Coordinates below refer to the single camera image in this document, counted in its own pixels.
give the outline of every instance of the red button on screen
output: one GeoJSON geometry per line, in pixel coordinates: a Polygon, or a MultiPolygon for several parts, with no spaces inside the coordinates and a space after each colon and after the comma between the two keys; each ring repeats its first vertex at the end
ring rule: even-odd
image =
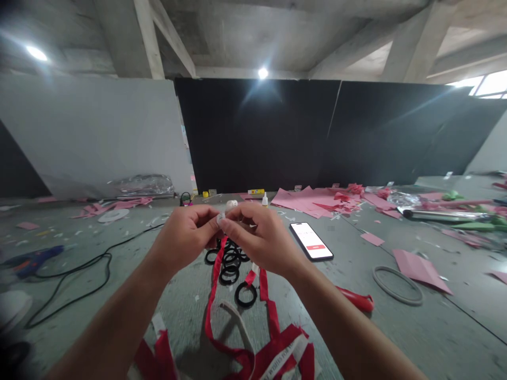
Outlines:
{"type": "Polygon", "coordinates": [[[315,249],[324,249],[324,248],[326,248],[326,246],[322,245],[322,244],[321,245],[307,245],[306,246],[306,249],[308,249],[309,251],[315,250],[315,249]]]}

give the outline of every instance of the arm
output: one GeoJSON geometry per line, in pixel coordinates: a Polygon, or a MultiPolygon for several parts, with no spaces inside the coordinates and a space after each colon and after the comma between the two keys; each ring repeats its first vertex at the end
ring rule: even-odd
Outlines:
{"type": "Polygon", "coordinates": [[[222,220],[221,227],[253,262],[285,277],[294,287],[344,378],[426,379],[401,350],[308,261],[275,212],[245,202],[222,220]],[[257,227],[247,231],[245,225],[257,227]]]}
{"type": "Polygon", "coordinates": [[[216,244],[217,214],[207,205],[177,208],[142,263],[51,368],[47,379],[125,379],[167,283],[206,244],[216,244]]]}

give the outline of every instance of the window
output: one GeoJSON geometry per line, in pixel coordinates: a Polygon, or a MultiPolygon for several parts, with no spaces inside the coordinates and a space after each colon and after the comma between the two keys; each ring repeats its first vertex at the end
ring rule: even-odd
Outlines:
{"type": "Polygon", "coordinates": [[[507,70],[449,83],[448,86],[473,87],[469,95],[482,99],[507,99],[507,70]]]}

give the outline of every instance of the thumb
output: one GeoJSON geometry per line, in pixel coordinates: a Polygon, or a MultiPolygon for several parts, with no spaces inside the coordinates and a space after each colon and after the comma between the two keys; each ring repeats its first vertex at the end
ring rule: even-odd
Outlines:
{"type": "Polygon", "coordinates": [[[198,229],[199,237],[202,239],[202,241],[205,242],[205,244],[209,242],[211,238],[219,231],[220,227],[218,226],[216,217],[210,219],[205,225],[201,226],[198,229]]]}
{"type": "Polygon", "coordinates": [[[224,233],[240,247],[248,249],[256,245],[257,237],[246,231],[238,223],[224,218],[220,224],[224,233]]]}

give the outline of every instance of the smartphone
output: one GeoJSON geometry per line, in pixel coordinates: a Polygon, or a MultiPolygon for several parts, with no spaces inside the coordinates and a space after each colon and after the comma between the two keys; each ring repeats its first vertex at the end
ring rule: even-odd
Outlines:
{"type": "Polygon", "coordinates": [[[292,223],[290,230],[310,261],[325,261],[334,258],[333,253],[308,223],[292,223]]]}

